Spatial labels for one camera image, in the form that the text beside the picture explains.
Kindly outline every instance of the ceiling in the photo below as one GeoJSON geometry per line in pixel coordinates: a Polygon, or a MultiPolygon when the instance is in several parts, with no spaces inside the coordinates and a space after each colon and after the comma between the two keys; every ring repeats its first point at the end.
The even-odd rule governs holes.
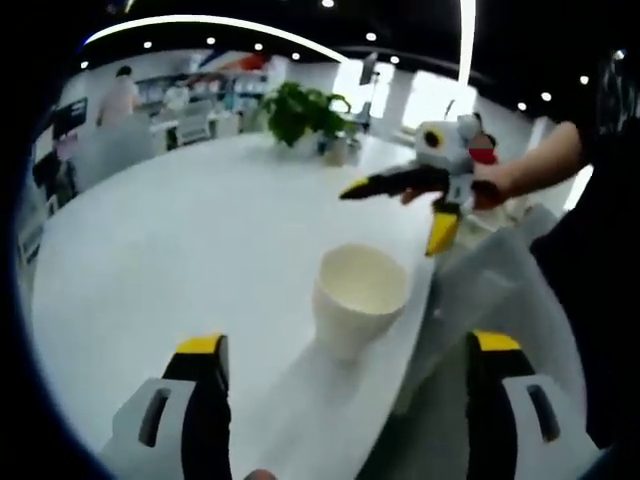
{"type": "MultiPolygon", "coordinates": [[[[624,46],[626,30],[620,21],[625,15],[617,10],[621,1],[476,0],[470,83],[481,95],[510,109],[526,103],[525,113],[531,116],[575,116],[593,83],[582,85],[580,76],[593,74],[601,52],[624,46]],[[545,91],[552,95],[550,102],[541,98],[545,91]]],[[[383,61],[392,54],[399,56],[399,68],[457,76],[459,0],[334,2],[333,8],[324,8],[321,0],[135,0],[126,15],[107,15],[99,24],[177,13],[239,18],[298,34],[350,57],[376,49],[383,52],[383,61]],[[368,32],[376,33],[375,42],[366,40],[368,32]]],[[[95,67],[150,50],[207,48],[209,36],[216,38],[220,49],[251,50],[260,42],[268,54],[296,51],[303,62],[328,60],[276,37],[203,24],[140,27],[97,40],[79,55],[95,67]],[[147,40],[153,42],[150,50],[142,46],[147,40]]]]}

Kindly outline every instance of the led light strip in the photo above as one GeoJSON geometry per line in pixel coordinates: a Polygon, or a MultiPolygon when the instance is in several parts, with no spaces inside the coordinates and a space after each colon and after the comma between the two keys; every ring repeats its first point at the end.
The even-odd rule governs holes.
{"type": "Polygon", "coordinates": [[[469,83],[473,40],[476,33],[476,0],[460,0],[460,69],[458,82],[469,83]]]}
{"type": "Polygon", "coordinates": [[[160,17],[141,18],[138,20],[130,20],[128,22],[119,23],[118,25],[112,25],[111,27],[100,30],[97,33],[91,35],[85,42],[95,42],[100,38],[104,38],[107,35],[113,33],[122,32],[131,28],[146,27],[148,25],[161,25],[164,23],[209,23],[214,25],[229,25],[231,27],[246,28],[247,30],[255,30],[256,32],[266,33],[275,37],[280,37],[290,42],[297,43],[303,47],[307,47],[311,50],[315,50],[318,53],[322,53],[329,58],[336,60],[337,62],[346,62],[348,59],[344,55],[324,47],[319,43],[313,42],[307,38],[295,35],[293,33],[285,32],[279,28],[269,27],[260,23],[249,22],[247,20],[238,20],[236,18],[227,17],[214,17],[210,15],[163,15],[160,17]]]}

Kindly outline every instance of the chair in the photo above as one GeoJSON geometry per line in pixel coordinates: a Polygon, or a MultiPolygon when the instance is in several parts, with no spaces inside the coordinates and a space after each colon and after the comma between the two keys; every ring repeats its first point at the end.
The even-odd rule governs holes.
{"type": "Polygon", "coordinates": [[[216,122],[216,138],[235,137],[240,133],[240,117],[236,113],[227,112],[218,117],[216,122]]]}
{"type": "Polygon", "coordinates": [[[81,139],[72,159],[75,183],[84,192],[110,176],[155,156],[146,115],[133,114],[113,126],[103,126],[81,139]]]}
{"type": "Polygon", "coordinates": [[[178,126],[176,127],[179,146],[211,138],[208,115],[212,110],[211,101],[202,100],[190,103],[179,112],[178,126]]]}

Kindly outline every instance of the desk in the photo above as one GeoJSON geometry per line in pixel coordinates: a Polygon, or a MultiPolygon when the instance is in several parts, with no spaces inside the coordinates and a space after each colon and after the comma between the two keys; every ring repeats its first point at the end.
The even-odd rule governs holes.
{"type": "MultiPolygon", "coordinates": [[[[217,122],[221,118],[228,118],[231,115],[237,115],[237,112],[215,112],[211,111],[207,115],[207,120],[209,124],[217,122]]],[[[167,151],[167,132],[169,130],[175,129],[178,127],[178,119],[165,120],[164,122],[152,122],[149,131],[154,137],[154,144],[156,148],[156,152],[158,154],[165,153],[167,151]]]]}
{"type": "Polygon", "coordinates": [[[90,449],[117,409],[161,375],[175,346],[230,339],[234,478],[352,479],[400,389],[426,306],[428,200],[340,202],[363,173],[412,151],[367,138],[357,167],[277,158],[268,135],[202,142],[120,172],[47,223],[33,338],[46,384],[90,449]],[[364,242],[408,269],[404,315],[346,366],[316,345],[322,254],[364,242]]]}

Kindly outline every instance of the gray fabric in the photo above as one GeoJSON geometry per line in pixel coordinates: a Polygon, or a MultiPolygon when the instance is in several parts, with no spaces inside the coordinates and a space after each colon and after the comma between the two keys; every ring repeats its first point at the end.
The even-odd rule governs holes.
{"type": "Polygon", "coordinates": [[[84,192],[110,176],[155,156],[146,115],[133,114],[118,125],[97,128],[81,139],[72,162],[76,186],[84,192]]]}
{"type": "Polygon", "coordinates": [[[512,228],[498,230],[437,272],[399,400],[410,397],[447,349],[474,328],[517,340],[536,371],[550,375],[586,418],[585,381],[571,326],[512,228]]]}
{"type": "Polygon", "coordinates": [[[536,238],[547,234],[558,223],[556,217],[544,205],[534,205],[516,225],[515,230],[525,244],[531,245],[536,238]]]}
{"type": "Polygon", "coordinates": [[[585,381],[569,322],[520,234],[504,228],[436,273],[399,401],[407,391],[412,398],[390,418],[358,478],[466,478],[463,339],[471,329],[516,339],[585,427],[585,381]]]}

